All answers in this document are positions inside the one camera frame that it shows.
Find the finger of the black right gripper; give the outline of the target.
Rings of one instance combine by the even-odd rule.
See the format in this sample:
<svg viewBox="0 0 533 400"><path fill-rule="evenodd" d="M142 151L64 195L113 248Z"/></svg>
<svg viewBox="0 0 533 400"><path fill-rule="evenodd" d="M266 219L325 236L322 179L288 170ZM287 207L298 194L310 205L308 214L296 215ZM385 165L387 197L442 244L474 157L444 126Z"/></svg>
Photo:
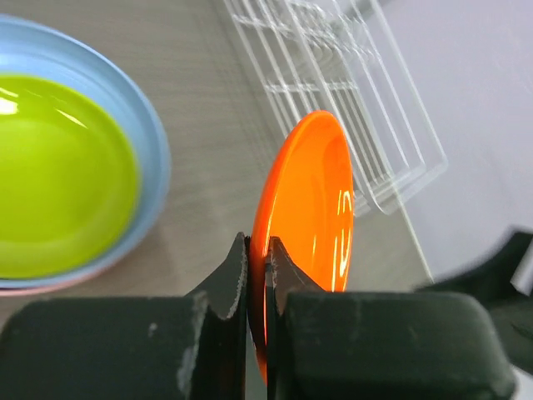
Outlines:
<svg viewBox="0 0 533 400"><path fill-rule="evenodd" d="M523 371L532 369L532 294L519 292L511 279L531 247L532 233L515 230L469 270L416 289L463 293L477 300L491 315L511 363Z"/></svg>

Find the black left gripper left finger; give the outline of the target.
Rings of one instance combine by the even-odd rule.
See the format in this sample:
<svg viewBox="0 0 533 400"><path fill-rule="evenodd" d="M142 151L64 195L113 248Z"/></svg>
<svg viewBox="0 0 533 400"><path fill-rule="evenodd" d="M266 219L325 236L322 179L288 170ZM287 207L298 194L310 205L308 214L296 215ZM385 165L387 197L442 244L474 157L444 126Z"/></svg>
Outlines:
<svg viewBox="0 0 533 400"><path fill-rule="evenodd" d="M1 332L2 398L243 398L247 244L185 296L29 303Z"/></svg>

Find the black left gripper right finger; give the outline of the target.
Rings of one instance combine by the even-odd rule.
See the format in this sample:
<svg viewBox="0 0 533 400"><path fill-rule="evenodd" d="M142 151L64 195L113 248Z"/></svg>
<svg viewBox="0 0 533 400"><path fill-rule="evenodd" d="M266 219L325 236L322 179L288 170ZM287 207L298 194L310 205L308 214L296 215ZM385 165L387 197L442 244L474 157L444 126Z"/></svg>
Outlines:
<svg viewBox="0 0 533 400"><path fill-rule="evenodd" d="M278 238L266 262L270 399L509 399L489 313L456 292L328 292Z"/></svg>

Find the orange plate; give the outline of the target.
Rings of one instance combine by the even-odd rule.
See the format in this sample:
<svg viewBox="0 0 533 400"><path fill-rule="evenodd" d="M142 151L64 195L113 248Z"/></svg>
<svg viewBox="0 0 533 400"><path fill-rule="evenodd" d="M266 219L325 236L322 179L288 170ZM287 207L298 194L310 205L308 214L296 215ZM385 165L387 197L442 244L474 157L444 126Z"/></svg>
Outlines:
<svg viewBox="0 0 533 400"><path fill-rule="evenodd" d="M266 179L249 245L248 319L257 363L267 377L265 262L272 237L318 286L343 292L354 225L350 151L328 111L306 115L286 137Z"/></svg>

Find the pink plate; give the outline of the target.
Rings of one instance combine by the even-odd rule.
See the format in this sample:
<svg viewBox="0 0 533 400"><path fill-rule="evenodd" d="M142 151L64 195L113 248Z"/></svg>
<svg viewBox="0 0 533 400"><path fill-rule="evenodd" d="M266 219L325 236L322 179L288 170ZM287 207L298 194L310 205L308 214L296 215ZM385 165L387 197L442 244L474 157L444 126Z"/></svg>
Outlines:
<svg viewBox="0 0 533 400"><path fill-rule="evenodd" d="M80 283L84 283L90 279L97 277L98 275L101 275L108 269L110 269L110 267L100 268L92 272L80 272L78 274L72 275L71 277L59 277L57 282L51 282L38 287L24 287L16 289L2 288L1 297L12 298L56 292L58 290L63 290L69 287L76 286Z"/></svg>

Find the green plate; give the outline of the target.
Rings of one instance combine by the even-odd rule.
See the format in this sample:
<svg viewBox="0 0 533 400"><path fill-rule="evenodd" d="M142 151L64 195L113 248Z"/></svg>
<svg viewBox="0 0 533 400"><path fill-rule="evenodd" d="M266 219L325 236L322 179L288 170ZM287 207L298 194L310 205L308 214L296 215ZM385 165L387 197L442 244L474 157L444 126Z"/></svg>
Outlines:
<svg viewBox="0 0 533 400"><path fill-rule="evenodd" d="M65 273L107 251L139 203L137 156L95 102L40 77L1 77L1 275Z"/></svg>

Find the blue plate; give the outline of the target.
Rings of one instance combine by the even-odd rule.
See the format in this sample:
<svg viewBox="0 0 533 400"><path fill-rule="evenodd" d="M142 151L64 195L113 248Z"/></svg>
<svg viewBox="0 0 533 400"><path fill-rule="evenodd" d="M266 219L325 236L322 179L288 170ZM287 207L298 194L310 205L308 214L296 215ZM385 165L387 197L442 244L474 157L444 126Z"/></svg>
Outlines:
<svg viewBox="0 0 533 400"><path fill-rule="evenodd" d="M34 288L111 267L147 235L168 193L172 159L162 121L142 90L126 73L83 42L37 22L1 16L1 70L29 73L69 86L107 111L125 131L142 173L136 216L122 238L93 261L71 272L1 281L1 288Z"/></svg>

